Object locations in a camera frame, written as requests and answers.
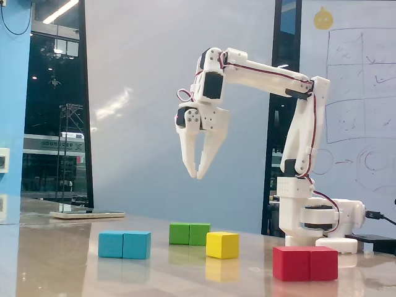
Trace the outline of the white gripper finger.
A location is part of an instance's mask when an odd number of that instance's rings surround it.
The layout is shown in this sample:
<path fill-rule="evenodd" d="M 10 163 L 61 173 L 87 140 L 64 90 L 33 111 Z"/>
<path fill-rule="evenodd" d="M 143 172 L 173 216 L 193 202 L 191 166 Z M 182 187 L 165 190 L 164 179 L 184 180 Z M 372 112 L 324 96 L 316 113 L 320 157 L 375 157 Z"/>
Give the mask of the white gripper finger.
<path fill-rule="evenodd" d="M 196 137 L 200 132 L 200 113 L 195 108 L 179 108 L 177 133 L 179 134 L 182 160 L 190 177 L 197 177 L 195 164 Z"/>
<path fill-rule="evenodd" d="M 226 139 L 228 129 L 208 131 L 205 133 L 204 147 L 197 171 L 197 179 L 202 179 L 211 165 L 214 157 Z"/>

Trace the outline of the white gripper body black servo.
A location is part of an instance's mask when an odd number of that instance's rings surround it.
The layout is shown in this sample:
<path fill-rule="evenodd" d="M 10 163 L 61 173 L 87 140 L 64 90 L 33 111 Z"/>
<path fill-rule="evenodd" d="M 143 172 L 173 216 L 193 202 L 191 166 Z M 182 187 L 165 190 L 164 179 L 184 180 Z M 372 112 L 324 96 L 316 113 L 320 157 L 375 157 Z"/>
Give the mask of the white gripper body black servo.
<path fill-rule="evenodd" d="M 180 104 L 176 114 L 176 132 L 227 134 L 230 112 L 206 104 Z"/>

